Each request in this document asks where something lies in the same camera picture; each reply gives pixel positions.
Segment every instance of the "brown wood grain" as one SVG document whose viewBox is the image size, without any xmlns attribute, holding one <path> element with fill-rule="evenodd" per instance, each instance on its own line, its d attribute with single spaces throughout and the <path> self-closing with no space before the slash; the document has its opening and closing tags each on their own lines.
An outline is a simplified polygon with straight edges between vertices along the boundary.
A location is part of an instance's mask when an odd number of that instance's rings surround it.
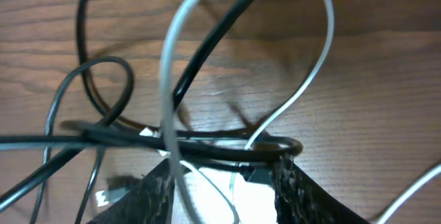
<svg viewBox="0 0 441 224">
<path fill-rule="evenodd" d="M 182 0 L 91 0 L 90 56 L 127 59 L 136 89 L 124 114 L 159 122 L 158 65 L 168 25 Z M 234 0 L 204 0 L 178 44 L 177 78 Z M 0 0 L 0 134 L 42 134 L 54 91 L 77 65 L 77 0 Z M 334 0 L 336 35 L 324 67 L 268 132 L 302 141 L 297 163 L 332 196 L 365 218 L 386 207 L 441 159 L 441 0 Z M 213 51 L 184 102 L 195 130 L 243 127 L 282 103 L 320 54 L 326 29 L 322 0 L 256 0 Z M 114 65 L 94 70 L 99 90 L 117 100 L 124 75 Z M 99 115 L 76 80 L 57 120 Z M 41 151 L 0 153 L 0 192 L 36 169 Z M 72 223 L 94 151 L 50 179 L 50 207 L 40 223 Z M 147 173 L 159 159 L 139 150 L 110 150 L 107 176 Z M 35 191 L 0 214 L 0 223 L 27 223 Z M 441 223 L 436 179 L 390 223 Z M 86 212 L 84 221 L 93 213 Z"/>
</svg>

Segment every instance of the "tabletop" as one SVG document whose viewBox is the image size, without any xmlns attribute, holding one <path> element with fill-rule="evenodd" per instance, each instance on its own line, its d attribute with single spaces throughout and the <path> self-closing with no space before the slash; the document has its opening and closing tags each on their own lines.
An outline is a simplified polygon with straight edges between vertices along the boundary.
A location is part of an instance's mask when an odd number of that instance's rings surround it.
<svg viewBox="0 0 441 224">
<path fill-rule="evenodd" d="M 235 0 L 203 0 L 185 25 L 173 68 L 177 79 Z M 267 131 L 304 145 L 296 163 L 332 196 L 373 220 L 441 159 L 441 0 L 333 0 L 334 41 L 306 92 Z M 78 65 L 78 0 L 0 0 L 0 134 L 43 134 L 61 80 Z M 90 0 L 89 56 L 116 55 L 134 68 L 124 111 L 158 125 L 158 66 L 168 25 L 182 0 Z M 184 98 L 187 128 L 229 130 L 256 123 L 298 87 L 322 50 L 322 0 L 256 0 L 198 73 Z M 93 68 L 99 92 L 114 103 L 125 77 L 115 65 Z M 57 115 L 95 121 L 99 114 L 76 79 Z M 56 128 L 56 133 L 63 133 Z M 73 223 L 92 169 L 87 150 L 49 180 L 40 223 Z M 41 150 L 0 152 L 0 192 L 39 167 Z M 153 152 L 110 150 L 96 188 L 115 174 L 146 174 Z M 36 191 L 0 214 L 28 223 Z M 390 223 L 441 222 L 441 181 L 420 190 Z M 83 221 L 94 216 L 86 210 Z"/>
</svg>

